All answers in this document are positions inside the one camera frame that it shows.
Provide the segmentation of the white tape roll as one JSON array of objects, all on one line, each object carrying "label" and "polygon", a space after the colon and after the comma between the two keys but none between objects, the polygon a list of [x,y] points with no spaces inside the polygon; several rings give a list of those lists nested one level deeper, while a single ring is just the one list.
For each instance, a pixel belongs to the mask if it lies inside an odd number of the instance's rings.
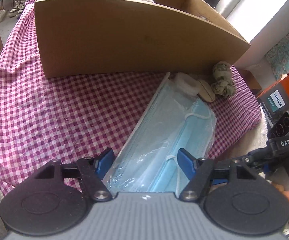
[{"label": "white tape roll", "polygon": [[185,73],[177,73],[174,77],[175,85],[189,96],[197,96],[200,92],[200,83]]}]

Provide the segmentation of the beige round powder puff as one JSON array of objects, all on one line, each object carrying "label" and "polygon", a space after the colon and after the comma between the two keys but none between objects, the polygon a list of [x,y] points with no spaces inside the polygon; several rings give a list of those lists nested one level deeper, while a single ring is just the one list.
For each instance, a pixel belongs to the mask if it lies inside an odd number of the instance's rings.
[{"label": "beige round powder puff", "polygon": [[212,90],[212,87],[202,79],[198,80],[198,84],[200,87],[200,91],[198,95],[204,100],[205,102],[214,102],[215,101],[215,93]]}]

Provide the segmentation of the magenta checkered tablecloth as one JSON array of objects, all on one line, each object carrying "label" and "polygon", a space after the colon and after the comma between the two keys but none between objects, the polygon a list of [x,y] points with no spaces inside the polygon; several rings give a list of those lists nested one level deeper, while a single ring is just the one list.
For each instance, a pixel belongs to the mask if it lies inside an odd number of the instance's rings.
[{"label": "magenta checkered tablecloth", "polygon": [[[35,1],[28,1],[0,56],[3,194],[53,159],[72,163],[95,157],[107,148],[118,156],[165,76],[172,80],[183,73],[116,72],[47,78],[37,42]],[[205,155],[212,158],[254,128],[262,115],[241,75],[235,67],[230,70],[235,94],[205,102],[217,119],[213,145]]]}]

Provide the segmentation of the green camouflage scrunchie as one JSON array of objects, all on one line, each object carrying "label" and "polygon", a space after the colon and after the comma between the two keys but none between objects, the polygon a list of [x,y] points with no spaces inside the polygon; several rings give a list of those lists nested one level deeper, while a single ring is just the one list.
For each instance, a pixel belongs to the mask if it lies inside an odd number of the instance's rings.
[{"label": "green camouflage scrunchie", "polygon": [[211,84],[215,95],[223,96],[225,98],[233,96],[236,92],[236,87],[232,80],[231,65],[225,61],[220,61],[212,68],[214,83]]}]

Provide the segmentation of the orange philips box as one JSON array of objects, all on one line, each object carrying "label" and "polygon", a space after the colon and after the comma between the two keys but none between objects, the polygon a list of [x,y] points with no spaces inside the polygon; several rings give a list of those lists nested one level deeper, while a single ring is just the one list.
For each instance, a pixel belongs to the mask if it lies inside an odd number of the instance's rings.
[{"label": "orange philips box", "polygon": [[282,115],[289,110],[289,74],[276,81],[257,96],[267,123],[273,127]]}]

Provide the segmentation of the brown cardboard box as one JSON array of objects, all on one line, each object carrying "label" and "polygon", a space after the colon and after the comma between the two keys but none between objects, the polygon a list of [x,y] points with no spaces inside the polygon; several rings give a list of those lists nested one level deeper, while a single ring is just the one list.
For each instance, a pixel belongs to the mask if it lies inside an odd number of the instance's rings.
[{"label": "brown cardboard box", "polygon": [[249,43],[203,0],[36,0],[47,78],[116,72],[208,75]]}]

